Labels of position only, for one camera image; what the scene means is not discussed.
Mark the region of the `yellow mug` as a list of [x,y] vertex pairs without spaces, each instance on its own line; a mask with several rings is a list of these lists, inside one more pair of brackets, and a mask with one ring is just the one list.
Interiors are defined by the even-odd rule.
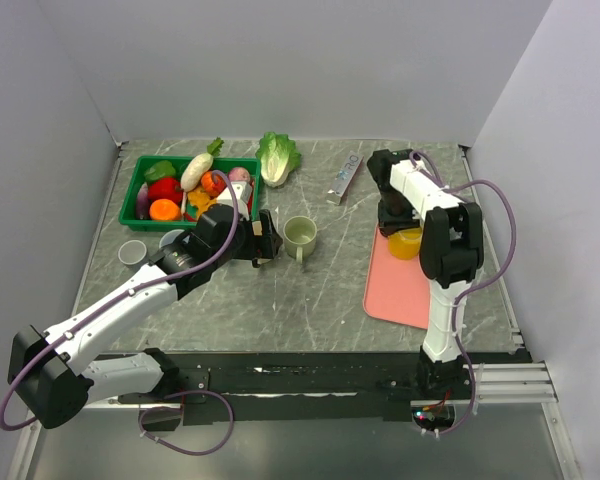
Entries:
[[389,253],[399,260],[411,260],[419,255],[422,240],[420,227],[404,229],[388,236]]

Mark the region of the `pale green mug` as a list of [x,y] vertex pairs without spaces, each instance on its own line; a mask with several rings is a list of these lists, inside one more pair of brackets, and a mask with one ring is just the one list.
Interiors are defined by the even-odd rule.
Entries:
[[283,246],[285,252],[297,263],[302,264],[315,250],[317,226],[306,216],[294,216],[283,227]]

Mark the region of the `grey blue printed mug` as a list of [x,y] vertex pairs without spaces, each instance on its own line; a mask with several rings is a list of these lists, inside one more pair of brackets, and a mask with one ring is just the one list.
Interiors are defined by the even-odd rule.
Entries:
[[119,247],[117,257],[125,267],[137,271],[147,261],[148,249],[141,240],[129,240]]

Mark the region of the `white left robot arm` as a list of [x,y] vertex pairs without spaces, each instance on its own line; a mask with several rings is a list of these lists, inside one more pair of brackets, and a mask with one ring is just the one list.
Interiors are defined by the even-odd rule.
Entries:
[[100,354],[146,317],[206,284],[231,260],[259,267],[282,245],[270,212],[250,220],[228,205],[215,205],[196,226],[161,248],[123,285],[83,312],[47,328],[29,326],[13,339],[8,383],[46,429],[57,428],[84,406],[127,394],[171,399],[183,386],[179,368],[164,352],[109,360]]

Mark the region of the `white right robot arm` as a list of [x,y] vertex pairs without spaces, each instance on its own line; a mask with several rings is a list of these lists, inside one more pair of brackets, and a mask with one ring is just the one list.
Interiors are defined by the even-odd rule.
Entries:
[[429,323],[420,348],[416,385],[428,398],[469,379],[461,330],[469,290],[484,262],[483,215],[475,202],[446,191],[413,150],[376,150],[367,168],[380,192],[379,233],[422,229],[418,258],[429,280]]

